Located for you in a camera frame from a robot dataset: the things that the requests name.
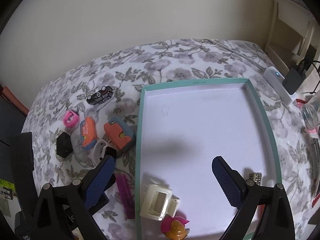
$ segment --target white plastic toy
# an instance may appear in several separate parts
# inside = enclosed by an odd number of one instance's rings
[[[161,221],[166,214],[174,217],[179,204],[179,199],[172,198],[172,189],[151,184],[144,197],[140,216]]]

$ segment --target metal screw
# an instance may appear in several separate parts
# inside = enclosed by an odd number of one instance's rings
[[[75,179],[75,180],[72,182],[72,184],[75,185],[75,186],[80,185],[80,183],[81,183],[81,180],[80,180],[80,179]]]
[[[278,184],[277,184],[277,188],[278,188],[278,189],[284,189],[284,186],[283,186],[283,184],[278,183]]]
[[[46,183],[43,185],[43,189],[49,189],[51,187],[51,184],[50,183]]]
[[[253,186],[253,185],[254,185],[254,181],[253,181],[252,179],[247,179],[247,180],[246,180],[246,184],[247,184],[248,186]]]

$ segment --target floral bedsheet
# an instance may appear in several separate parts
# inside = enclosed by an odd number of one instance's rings
[[[300,239],[310,218],[314,181],[312,159],[300,109],[285,106],[262,77],[272,62],[254,43],[184,39],[159,41],[107,54],[78,66],[45,85],[38,93],[25,121],[23,132],[32,132],[34,180],[38,194],[45,183],[68,185],[83,178],[93,167],[92,156],[80,144],[79,123],[67,129],[62,118],[68,109],[76,110],[80,119],[95,120],[97,135],[106,138],[103,124],[119,116],[134,130],[140,92],[143,86],[160,82],[204,78],[249,78],[269,117],[281,164],[283,184],[291,203],[296,238]],[[114,94],[102,105],[85,101],[103,85]],[[71,135],[74,152],[67,158],[56,155],[57,137]],[[135,149],[119,154],[115,173],[124,173],[134,194]],[[127,220],[113,185],[107,191],[110,202],[94,215],[107,239],[136,239],[135,222]]]

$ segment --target white power strip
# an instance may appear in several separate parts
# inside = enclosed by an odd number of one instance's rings
[[[286,106],[292,104],[292,102],[297,98],[296,92],[293,95],[290,95],[284,88],[284,86],[282,85],[284,76],[281,75],[281,73],[275,67],[267,67],[263,74],[263,77],[265,78],[265,80],[267,80],[270,86],[272,86],[273,89],[277,92],[277,94],[280,96],[280,98]]]

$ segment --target beige wall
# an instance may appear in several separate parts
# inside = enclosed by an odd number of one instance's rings
[[[0,84],[30,107],[40,88],[93,58],[176,38],[264,47],[273,0],[24,0],[0,36]]]

